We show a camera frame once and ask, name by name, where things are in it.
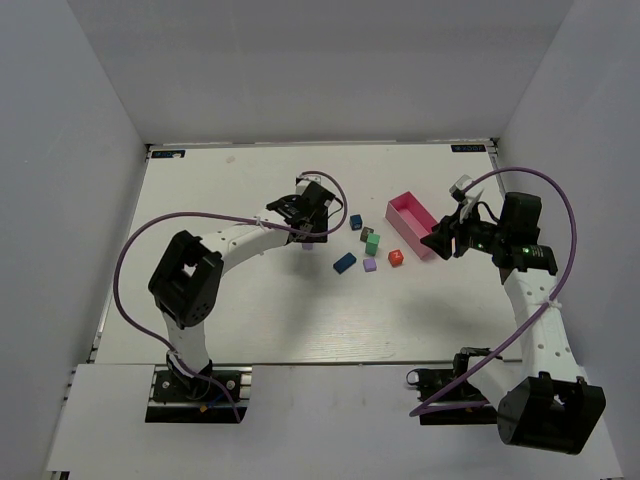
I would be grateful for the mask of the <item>blue table label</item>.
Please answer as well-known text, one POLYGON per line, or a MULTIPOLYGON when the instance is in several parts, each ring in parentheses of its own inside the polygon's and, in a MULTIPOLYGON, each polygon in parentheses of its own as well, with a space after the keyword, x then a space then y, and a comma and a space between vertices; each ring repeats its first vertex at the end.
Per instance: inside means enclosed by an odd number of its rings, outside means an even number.
POLYGON ((183 158, 185 153, 185 150, 155 150, 151 152, 151 157, 153 159, 183 158))
POLYGON ((482 144, 453 144, 451 150, 454 153, 482 153, 486 146, 482 144))

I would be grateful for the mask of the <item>brown window wood block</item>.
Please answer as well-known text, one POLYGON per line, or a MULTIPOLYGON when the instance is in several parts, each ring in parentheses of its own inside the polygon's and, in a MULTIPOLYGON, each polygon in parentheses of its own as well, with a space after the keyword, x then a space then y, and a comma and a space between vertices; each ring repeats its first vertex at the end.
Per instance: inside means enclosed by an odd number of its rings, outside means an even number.
POLYGON ((374 232, 373 228, 363 227, 360 234, 360 240, 362 242, 367 242, 369 235, 372 234, 373 232, 374 232))

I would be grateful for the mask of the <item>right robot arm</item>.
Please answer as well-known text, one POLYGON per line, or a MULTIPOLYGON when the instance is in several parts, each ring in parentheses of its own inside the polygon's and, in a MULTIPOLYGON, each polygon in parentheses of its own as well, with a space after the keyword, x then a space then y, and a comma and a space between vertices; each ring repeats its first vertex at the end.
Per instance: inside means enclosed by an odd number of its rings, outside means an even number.
POLYGON ((488 222, 477 198, 455 194, 458 208, 433 226, 421 242, 442 259, 459 258, 470 249, 490 255, 498 268, 517 329, 519 370, 505 365, 502 348, 462 349, 454 358, 452 378, 422 397, 416 414, 442 412, 439 400, 455 390, 464 396, 458 408, 492 407, 506 445, 579 454, 606 406, 604 391, 587 382, 564 328, 552 249, 539 244, 539 197, 509 192, 499 217, 488 222))

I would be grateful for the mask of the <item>small dark blue wood cube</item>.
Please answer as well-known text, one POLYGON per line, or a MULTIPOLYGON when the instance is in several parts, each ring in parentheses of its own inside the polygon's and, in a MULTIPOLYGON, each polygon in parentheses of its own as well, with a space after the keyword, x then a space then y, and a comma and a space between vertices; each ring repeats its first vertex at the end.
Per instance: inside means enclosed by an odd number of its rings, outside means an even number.
POLYGON ((352 230, 360 230, 362 228, 362 218, 360 215, 351 215, 349 219, 350 228, 352 230))

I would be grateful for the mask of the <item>dark blue wood block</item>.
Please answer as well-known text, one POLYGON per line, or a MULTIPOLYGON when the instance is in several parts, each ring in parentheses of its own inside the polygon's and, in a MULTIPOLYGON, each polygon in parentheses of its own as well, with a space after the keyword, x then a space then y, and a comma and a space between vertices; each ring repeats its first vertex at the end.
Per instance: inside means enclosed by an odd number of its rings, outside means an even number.
POLYGON ((333 264, 333 269, 338 274, 343 274, 346 270, 351 268, 356 261, 357 258, 352 253, 348 252, 333 264))

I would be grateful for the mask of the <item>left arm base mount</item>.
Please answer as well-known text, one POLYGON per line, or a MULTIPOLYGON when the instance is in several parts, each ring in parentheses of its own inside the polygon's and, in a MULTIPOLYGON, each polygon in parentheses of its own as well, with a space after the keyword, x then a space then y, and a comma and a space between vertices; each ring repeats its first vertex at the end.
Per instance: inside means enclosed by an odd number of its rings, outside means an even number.
POLYGON ((149 392, 145 422, 148 424, 237 424, 249 406, 250 367, 214 368, 211 376, 232 397, 238 415, 217 385, 190 379, 188 387, 168 367, 156 367, 149 392))

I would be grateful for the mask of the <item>green hospital wood block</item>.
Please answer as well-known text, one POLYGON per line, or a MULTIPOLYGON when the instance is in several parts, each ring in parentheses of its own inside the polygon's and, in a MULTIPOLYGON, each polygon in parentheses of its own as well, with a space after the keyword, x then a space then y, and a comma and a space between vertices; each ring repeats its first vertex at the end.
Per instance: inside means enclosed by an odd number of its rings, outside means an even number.
POLYGON ((370 233, 365 241, 365 254, 369 256, 376 256, 379 248, 380 236, 375 233, 370 233))

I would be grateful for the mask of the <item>left blue table label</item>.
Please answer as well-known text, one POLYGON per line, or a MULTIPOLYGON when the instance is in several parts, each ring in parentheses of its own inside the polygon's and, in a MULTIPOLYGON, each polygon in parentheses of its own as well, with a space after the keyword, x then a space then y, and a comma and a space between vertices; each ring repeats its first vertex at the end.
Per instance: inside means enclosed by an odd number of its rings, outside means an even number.
POLYGON ((153 159, 183 158, 185 153, 185 150, 155 150, 151 152, 151 157, 153 159))

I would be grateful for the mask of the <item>right blue table label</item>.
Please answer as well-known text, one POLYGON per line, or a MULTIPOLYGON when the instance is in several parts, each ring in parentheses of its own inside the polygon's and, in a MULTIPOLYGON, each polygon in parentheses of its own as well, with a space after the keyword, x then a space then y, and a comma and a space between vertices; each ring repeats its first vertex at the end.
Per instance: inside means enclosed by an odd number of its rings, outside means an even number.
POLYGON ((486 146, 482 144, 453 144, 451 150, 454 153, 482 153, 486 146))

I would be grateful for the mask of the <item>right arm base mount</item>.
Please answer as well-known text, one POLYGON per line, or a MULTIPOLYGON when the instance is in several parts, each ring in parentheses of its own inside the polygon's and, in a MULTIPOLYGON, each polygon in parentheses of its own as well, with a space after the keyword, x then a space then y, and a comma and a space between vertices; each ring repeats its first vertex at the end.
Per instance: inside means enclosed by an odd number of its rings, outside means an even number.
MULTIPOLYGON (((454 356, 449 368, 415 368, 406 375, 410 389, 416 390, 418 400, 425 401, 438 390, 445 387, 457 377, 465 373, 471 359, 479 359, 490 353, 489 348, 464 347, 454 356)), ((495 425, 497 413, 490 405, 469 406, 469 403, 485 402, 486 398, 474 386, 465 381, 436 401, 432 407, 460 406, 454 410, 438 410, 419 416, 421 426, 462 426, 462 425, 495 425)))

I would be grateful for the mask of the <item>pink plastic box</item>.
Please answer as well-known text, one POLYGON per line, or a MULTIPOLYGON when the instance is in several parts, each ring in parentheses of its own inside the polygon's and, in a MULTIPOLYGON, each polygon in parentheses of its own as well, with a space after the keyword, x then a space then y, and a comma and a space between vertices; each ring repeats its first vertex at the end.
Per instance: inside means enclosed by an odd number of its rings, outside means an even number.
POLYGON ((385 219, 419 259, 426 260, 434 255, 421 239, 432 233, 438 221, 410 191, 387 203, 385 219))

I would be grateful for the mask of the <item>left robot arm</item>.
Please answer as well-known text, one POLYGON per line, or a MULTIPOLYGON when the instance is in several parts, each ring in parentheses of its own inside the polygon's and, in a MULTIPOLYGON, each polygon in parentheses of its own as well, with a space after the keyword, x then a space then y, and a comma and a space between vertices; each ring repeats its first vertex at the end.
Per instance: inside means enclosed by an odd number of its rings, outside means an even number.
POLYGON ((290 243, 324 243, 329 207, 336 195, 311 178, 296 192, 270 202, 247 223, 194 236, 183 230, 171 239, 149 282, 175 350, 167 366, 190 395, 203 397, 212 372, 203 322, 213 311, 222 277, 264 252, 290 243))

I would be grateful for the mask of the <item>red orange wood cube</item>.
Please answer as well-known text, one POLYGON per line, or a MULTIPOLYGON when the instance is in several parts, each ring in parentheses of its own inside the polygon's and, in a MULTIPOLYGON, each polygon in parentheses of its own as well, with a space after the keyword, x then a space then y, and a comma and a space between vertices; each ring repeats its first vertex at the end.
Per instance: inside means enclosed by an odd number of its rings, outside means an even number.
POLYGON ((395 249, 389 252, 388 261, 392 267, 398 267, 404 262, 404 255, 400 249, 395 249))

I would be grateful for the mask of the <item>small lilac wood block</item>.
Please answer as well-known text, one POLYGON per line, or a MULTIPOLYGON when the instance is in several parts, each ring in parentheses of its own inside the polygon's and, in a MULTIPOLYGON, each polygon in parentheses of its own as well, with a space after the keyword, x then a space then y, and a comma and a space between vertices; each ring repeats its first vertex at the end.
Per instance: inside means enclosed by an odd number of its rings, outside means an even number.
POLYGON ((377 263, 374 258, 365 258, 363 260, 364 271, 369 273, 377 270, 377 263))

